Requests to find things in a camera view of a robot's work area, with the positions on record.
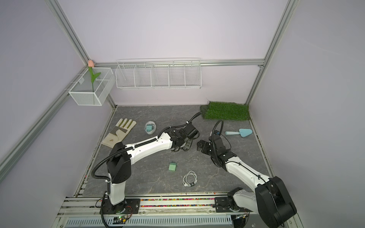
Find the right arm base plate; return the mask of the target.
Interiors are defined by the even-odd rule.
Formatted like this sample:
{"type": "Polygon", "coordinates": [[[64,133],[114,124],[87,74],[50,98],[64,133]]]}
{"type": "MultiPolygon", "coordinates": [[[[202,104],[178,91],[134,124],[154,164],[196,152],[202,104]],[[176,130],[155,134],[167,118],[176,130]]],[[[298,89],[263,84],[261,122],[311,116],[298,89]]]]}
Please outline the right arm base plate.
{"type": "Polygon", "coordinates": [[[251,212],[246,208],[240,208],[233,200],[232,197],[224,196],[224,197],[215,197],[213,207],[216,209],[216,212],[251,212]]]}

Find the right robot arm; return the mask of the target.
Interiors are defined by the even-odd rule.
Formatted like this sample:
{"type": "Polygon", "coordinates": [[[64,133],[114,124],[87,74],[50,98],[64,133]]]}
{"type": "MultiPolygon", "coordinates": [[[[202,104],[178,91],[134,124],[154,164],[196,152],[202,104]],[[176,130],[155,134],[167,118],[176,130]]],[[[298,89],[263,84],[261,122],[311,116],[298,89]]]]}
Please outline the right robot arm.
{"type": "Polygon", "coordinates": [[[228,192],[228,208],[233,211],[248,209],[260,215],[269,228],[284,227],[285,223],[297,214],[297,208],[290,196],[284,181],[260,173],[247,165],[232,150],[227,149],[222,141],[224,121],[219,120],[214,125],[207,141],[197,143],[197,150],[210,156],[213,164],[236,176],[252,192],[245,192],[241,187],[228,192]]]}

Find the teal charger cube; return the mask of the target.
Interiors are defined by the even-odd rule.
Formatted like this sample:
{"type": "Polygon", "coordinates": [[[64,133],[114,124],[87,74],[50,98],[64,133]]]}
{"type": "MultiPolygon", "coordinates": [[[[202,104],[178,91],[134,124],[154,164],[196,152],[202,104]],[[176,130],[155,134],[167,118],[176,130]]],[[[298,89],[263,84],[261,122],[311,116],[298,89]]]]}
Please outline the teal charger cube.
{"type": "Polygon", "coordinates": [[[154,129],[154,127],[153,127],[152,125],[147,125],[147,126],[145,127],[145,130],[146,130],[146,132],[147,132],[147,133],[152,132],[152,131],[153,131],[153,129],[154,129]]]}

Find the clear round pouch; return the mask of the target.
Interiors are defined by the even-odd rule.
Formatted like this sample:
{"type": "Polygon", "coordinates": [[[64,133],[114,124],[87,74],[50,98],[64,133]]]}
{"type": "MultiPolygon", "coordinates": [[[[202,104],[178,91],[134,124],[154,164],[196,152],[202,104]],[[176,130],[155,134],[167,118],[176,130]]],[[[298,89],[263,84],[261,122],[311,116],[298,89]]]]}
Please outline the clear round pouch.
{"type": "Polygon", "coordinates": [[[156,124],[154,121],[148,121],[145,126],[144,130],[148,135],[152,135],[156,131],[156,124]]]}

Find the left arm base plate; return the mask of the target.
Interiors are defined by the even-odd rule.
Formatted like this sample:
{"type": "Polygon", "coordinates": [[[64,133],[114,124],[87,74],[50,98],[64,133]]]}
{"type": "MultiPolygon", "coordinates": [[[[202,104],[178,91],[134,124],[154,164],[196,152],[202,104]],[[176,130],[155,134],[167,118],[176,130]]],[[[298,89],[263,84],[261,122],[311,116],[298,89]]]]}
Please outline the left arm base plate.
{"type": "Polygon", "coordinates": [[[109,198],[101,205],[103,214],[137,214],[141,199],[125,199],[123,202],[113,205],[109,198]]]}

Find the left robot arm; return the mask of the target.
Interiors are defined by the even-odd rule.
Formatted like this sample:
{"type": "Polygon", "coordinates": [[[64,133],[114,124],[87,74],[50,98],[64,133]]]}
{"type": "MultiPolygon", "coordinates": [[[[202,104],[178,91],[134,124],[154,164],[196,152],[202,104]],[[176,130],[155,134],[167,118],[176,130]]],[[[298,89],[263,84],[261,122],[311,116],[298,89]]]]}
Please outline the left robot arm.
{"type": "Polygon", "coordinates": [[[130,178],[132,165],[136,162],[164,150],[190,150],[192,142],[200,136],[193,125],[193,120],[200,115],[200,112],[196,113],[182,125],[168,126],[150,139],[133,144],[115,144],[110,155],[97,163],[91,171],[94,179],[104,179],[107,183],[105,196],[112,206],[126,205],[126,181],[130,178]]]}

